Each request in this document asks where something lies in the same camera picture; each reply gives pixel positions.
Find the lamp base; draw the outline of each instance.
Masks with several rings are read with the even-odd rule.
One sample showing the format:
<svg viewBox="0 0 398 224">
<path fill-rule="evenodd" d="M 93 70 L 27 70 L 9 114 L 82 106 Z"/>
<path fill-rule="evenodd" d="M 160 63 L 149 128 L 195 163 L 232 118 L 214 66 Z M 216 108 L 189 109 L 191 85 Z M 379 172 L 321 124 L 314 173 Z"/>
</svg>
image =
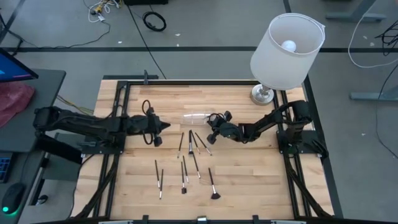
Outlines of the lamp base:
<svg viewBox="0 0 398 224">
<path fill-rule="evenodd" d="M 274 99 L 274 91 L 258 84 L 251 90 L 250 99 L 259 106 L 265 106 Z"/>
</svg>

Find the black makeup brush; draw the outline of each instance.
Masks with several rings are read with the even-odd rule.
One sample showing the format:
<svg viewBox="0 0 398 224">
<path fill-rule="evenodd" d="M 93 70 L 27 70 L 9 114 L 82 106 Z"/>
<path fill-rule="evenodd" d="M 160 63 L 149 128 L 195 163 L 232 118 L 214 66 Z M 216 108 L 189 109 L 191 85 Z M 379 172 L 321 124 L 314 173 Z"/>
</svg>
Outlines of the black makeup brush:
<svg viewBox="0 0 398 224">
<path fill-rule="evenodd" d="M 189 130 L 189 155 L 193 155 L 193 151 L 192 151 L 192 130 Z"/>
<path fill-rule="evenodd" d="M 161 178 L 161 180 L 160 180 L 159 200 L 162 199 L 162 190 L 163 190 L 163 169 L 162 169 L 162 178 Z"/>
<path fill-rule="evenodd" d="M 187 164 L 185 163 L 185 157 L 184 156 L 182 156 L 182 160 L 184 161 L 185 177 L 187 178 L 187 183 L 189 183 Z"/>
<path fill-rule="evenodd" d="M 185 188 L 185 182 L 184 182 L 184 169 L 182 167 L 182 162 L 181 162 L 181 175 L 182 175 L 182 188 L 181 188 L 181 194 L 186 194 L 187 189 Z"/>
<path fill-rule="evenodd" d="M 207 146 L 205 145 L 205 143 L 200 139 L 198 133 L 195 133 L 198 136 L 199 141 L 203 144 L 203 146 L 205 147 L 205 149 L 207 150 L 207 152 L 212 156 L 212 153 L 210 151 L 209 148 L 207 148 Z"/>
<path fill-rule="evenodd" d="M 182 144 L 182 139 L 183 139 L 183 138 L 184 138 L 184 133 L 181 134 L 180 147 L 179 147 L 179 149 L 178 149 L 177 159 L 180 157 L 181 144 Z"/>
<path fill-rule="evenodd" d="M 191 135 L 192 135 L 192 138 L 193 138 L 193 142 L 194 142 L 195 145 L 197 146 L 197 151 L 198 151 L 198 153 L 200 154 L 200 150 L 199 150 L 199 147 L 198 147 L 198 144 L 197 144 L 197 140 L 195 139 L 195 137 L 194 137 L 194 135 L 193 135 L 193 132 L 191 132 Z"/>
<path fill-rule="evenodd" d="M 216 188 L 214 187 L 213 176 L 211 175 L 210 167 L 209 167 L 209 174 L 210 174 L 211 186 L 213 187 L 213 194 L 211 195 L 211 199 L 217 200 L 221 197 L 221 195 L 216 192 Z"/>
<path fill-rule="evenodd" d="M 157 188 L 160 188 L 159 171 L 157 170 L 157 161 L 156 161 L 156 159 L 155 159 L 155 167 L 156 167 L 156 177 L 157 177 Z"/>
<path fill-rule="evenodd" d="M 192 153 L 192 155 L 193 155 L 193 160 L 195 161 L 195 166 L 197 167 L 198 177 L 199 177 L 199 179 L 200 179 L 200 173 L 199 173 L 199 167 L 198 167 L 197 159 L 196 159 L 194 153 Z"/>
</svg>

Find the pink cloth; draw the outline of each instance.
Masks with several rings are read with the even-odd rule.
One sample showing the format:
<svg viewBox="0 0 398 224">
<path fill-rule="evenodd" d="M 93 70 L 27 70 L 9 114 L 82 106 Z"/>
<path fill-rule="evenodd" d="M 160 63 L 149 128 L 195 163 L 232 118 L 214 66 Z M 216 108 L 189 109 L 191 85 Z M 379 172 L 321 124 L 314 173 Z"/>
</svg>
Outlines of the pink cloth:
<svg viewBox="0 0 398 224">
<path fill-rule="evenodd" d="M 29 104 L 35 89 L 22 82 L 0 83 L 0 128 Z"/>
</svg>

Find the wooden tabletop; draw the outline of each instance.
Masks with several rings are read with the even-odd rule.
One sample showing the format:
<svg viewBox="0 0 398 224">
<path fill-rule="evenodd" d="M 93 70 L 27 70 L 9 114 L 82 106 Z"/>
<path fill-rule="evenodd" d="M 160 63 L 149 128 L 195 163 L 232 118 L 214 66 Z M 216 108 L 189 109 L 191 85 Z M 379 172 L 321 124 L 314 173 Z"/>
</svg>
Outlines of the wooden tabletop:
<svg viewBox="0 0 398 224">
<path fill-rule="evenodd" d="M 101 82 L 95 116 L 103 117 L 111 112 L 116 84 L 117 80 Z M 274 109 L 272 103 L 267 106 L 252 103 L 251 88 L 250 85 L 132 86 L 128 106 L 130 116 L 142 114 L 141 104 L 149 100 L 156 115 L 172 125 L 162 132 L 163 144 L 157 148 L 146 145 L 142 136 L 127 138 L 119 161 L 111 218 L 140 220 L 143 215 L 149 215 L 151 220 L 193 220 L 202 215 L 213 220 L 249 220 L 253 215 L 259 215 L 260 219 L 293 218 L 276 127 L 248 144 L 218 136 L 214 145 L 207 144 L 213 156 L 197 139 L 201 154 L 195 151 L 195 156 L 201 179 L 197 176 L 192 156 L 188 155 L 188 131 L 197 132 L 207 143 L 205 139 L 211 129 L 207 124 L 184 124 L 184 114 L 229 110 L 233 116 L 231 122 L 238 124 L 254 123 Z M 301 88 L 287 91 L 287 96 L 289 101 L 304 99 Z M 185 136 L 181 151 L 190 180 L 189 184 L 185 183 L 187 194 L 181 194 L 182 157 L 177 159 L 182 132 Z M 315 154 L 300 157 L 307 188 L 325 211 L 333 213 L 321 161 Z M 80 212 L 95 192 L 102 160 L 103 156 L 94 156 L 81 168 L 72 215 Z M 159 200 L 155 160 L 159 171 L 164 169 L 162 200 Z M 213 190 L 208 168 L 212 170 L 217 192 L 221 195 L 218 200 L 210 198 Z M 300 191 L 296 189 L 300 214 L 303 215 Z M 102 214 L 107 192 L 103 195 Z"/>
</svg>

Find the keyboard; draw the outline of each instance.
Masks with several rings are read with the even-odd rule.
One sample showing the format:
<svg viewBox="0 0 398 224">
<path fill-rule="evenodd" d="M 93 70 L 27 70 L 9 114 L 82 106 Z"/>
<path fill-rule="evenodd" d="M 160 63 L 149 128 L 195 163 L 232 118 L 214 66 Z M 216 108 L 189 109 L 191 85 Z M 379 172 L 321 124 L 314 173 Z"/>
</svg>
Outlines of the keyboard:
<svg viewBox="0 0 398 224">
<path fill-rule="evenodd" d="M 13 162 L 13 152 L 0 152 L 0 184 L 7 182 Z"/>
</svg>

